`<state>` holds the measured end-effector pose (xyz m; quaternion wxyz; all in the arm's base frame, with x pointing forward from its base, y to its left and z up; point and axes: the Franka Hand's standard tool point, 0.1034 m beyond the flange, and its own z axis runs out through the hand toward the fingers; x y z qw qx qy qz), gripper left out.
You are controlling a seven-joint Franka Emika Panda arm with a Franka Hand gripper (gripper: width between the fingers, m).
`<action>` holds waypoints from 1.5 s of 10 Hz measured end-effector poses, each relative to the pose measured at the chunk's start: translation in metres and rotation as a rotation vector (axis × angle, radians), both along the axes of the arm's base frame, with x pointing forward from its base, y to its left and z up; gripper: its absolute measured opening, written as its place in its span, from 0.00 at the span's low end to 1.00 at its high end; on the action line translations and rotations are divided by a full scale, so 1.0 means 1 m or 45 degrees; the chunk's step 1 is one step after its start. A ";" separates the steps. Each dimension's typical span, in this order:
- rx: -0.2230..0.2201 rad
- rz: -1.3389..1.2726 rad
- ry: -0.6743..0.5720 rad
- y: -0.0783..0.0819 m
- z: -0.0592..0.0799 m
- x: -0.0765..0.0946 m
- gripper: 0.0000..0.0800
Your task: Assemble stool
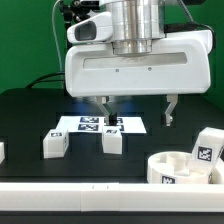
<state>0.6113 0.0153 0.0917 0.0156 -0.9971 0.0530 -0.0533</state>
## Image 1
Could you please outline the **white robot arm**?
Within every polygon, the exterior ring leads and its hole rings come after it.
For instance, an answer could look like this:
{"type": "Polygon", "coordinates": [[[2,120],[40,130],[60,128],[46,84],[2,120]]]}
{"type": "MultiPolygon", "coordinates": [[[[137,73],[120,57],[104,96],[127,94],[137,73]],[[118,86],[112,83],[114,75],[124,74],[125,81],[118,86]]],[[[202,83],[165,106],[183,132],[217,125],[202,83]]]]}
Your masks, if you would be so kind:
{"type": "Polygon", "coordinates": [[[180,94],[210,87],[209,29],[164,24],[172,0],[99,0],[105,10],[67,30],[73,46],[65,60],[65,81],[73,97],[95,97],[106,123],[115,122],[109,96],[165,95],[165,122],[172,122],[180,94]]]}

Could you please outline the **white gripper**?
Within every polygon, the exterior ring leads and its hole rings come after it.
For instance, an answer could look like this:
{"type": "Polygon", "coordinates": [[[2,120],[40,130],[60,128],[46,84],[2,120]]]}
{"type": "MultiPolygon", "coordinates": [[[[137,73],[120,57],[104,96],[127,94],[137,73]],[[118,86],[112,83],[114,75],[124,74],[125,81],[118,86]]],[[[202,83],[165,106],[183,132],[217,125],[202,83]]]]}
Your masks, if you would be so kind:
{"type": "Polygon", "coordinates": [[[112,45],[72,47],[65,60],[65,81],[73,97],[97,96],[107,126],[117,125],[117,114],[102,96],[167,95],[165,122],[170,126],[178,103],[176,94],[204,93],[210,87],[209,30],[169,33],[152,42],[145,55],[116,56],[112,45]]]}

